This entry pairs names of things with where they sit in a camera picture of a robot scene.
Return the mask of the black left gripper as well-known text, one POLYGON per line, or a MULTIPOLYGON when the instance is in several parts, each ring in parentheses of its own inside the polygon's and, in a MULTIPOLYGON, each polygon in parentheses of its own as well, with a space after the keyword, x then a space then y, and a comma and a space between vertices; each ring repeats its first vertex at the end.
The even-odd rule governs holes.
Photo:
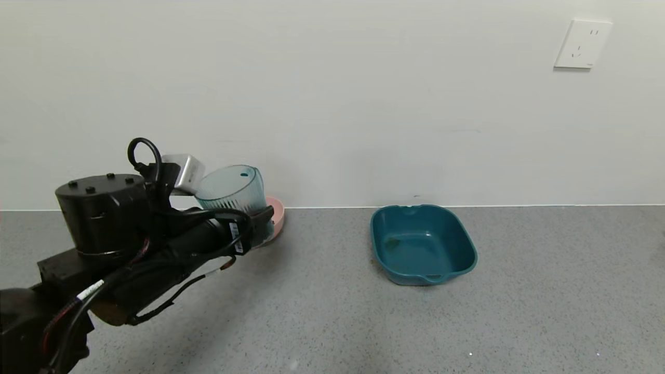
POLYGON ((196 218, 206 230, 193 237, 193 260, 212 260, 219 257, 243 255, 251 249, 255 228, 265 228, 272 223, 275 213, 267 205, 247 213, 183 213, 186 218, 196 218))

